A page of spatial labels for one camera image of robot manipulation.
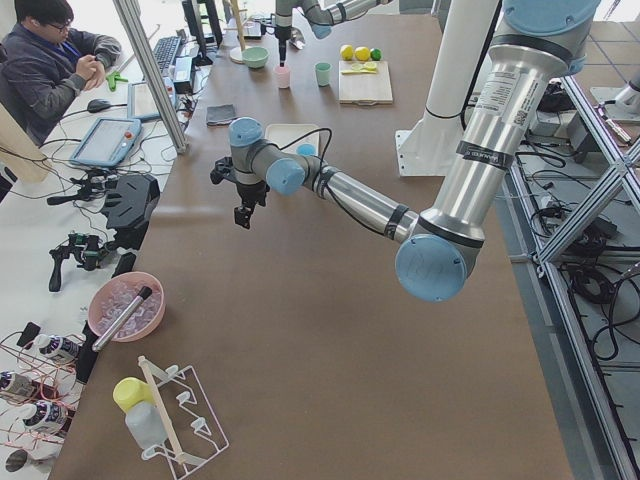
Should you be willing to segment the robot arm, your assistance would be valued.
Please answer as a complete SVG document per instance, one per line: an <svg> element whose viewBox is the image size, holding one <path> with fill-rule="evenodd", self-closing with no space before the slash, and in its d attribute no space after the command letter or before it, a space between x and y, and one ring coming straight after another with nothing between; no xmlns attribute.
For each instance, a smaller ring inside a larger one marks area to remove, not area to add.
<svg viewBox="0 0 640 480"><path fill-rule="evenodd" d="M507 1L488 54L492 68L434 204L413 212L330 166L322 157L287 153L250 117L228 130L231 153L213 183L232 182L241 198L236 224L248 227L270 191L308 188L366 229L397 241L395 269L413 296L440 302L471 274L483 222L551 79L579 72L597 5L593 1Z"/></svg>
<svg viewBox="0 0 640 480"><path fill-rule="evenodd" d="M379 5L388 1L348 0L336 1L322 7L316 0L276 0L275 1L275 37L278 39L279 65L285 66L287 43L292 35L293 10L300 8L303 16L318 39L325 38L335 25L352 21Z"/></svg>

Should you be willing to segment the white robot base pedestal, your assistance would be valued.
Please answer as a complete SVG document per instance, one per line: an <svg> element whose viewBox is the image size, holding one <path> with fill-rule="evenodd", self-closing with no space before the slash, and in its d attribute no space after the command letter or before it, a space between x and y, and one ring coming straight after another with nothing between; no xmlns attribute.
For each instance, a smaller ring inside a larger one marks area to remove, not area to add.
<svg viewBox="0 0 640 480"><path fill-rule="evenodd" d="M469 95L494 33L499 1L452 1L444 25L424 114L410 130L396 132L399 174L443 176L461 140Z"/></svg>

